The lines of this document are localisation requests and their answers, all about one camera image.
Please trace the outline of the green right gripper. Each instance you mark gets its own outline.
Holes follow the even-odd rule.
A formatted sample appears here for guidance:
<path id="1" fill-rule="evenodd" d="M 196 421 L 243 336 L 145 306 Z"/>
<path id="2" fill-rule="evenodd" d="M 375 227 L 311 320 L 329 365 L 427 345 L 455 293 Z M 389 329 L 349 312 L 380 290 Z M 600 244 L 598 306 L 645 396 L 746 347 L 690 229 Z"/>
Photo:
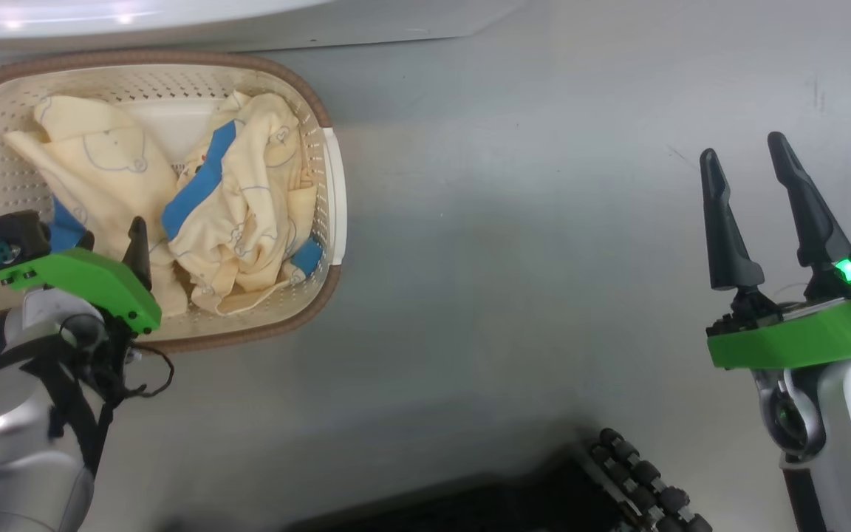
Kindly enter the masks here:
<path id="1" fill-rule="evenodd" d="M 777 181 L 789 197 L 803 267 L 834 268 L 851 243 L 786 135 L 770 132 L 768 148 Z M 710 285 L 738 290 L 729 313 L 706 327 L 714 366 L 783 370 L 851 359 L 851 299 L 820 299 L 780 305 L 756 287 L 765 282 L 750 259 L 730 206 L 731 189 L 715 149 L 700 155 L 703 218 Z"/>

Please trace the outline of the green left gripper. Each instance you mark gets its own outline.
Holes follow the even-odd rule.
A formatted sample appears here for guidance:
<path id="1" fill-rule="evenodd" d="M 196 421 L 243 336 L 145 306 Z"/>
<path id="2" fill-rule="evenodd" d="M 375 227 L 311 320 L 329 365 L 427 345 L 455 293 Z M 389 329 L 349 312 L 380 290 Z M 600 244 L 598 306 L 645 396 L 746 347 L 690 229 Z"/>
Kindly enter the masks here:
<path id="1" fill-rule="evenodd" d="M 122 262 L 92 252 L 95 235 L 84 231 L 74 248 L 0 268 L 0 283 L 11 290 L 48 285 L 123 319 L 136 335 L 152 333 L 163 313 L 151 294 L 151 248 L 141 216 L 133 218 L 128 236 Z"/>

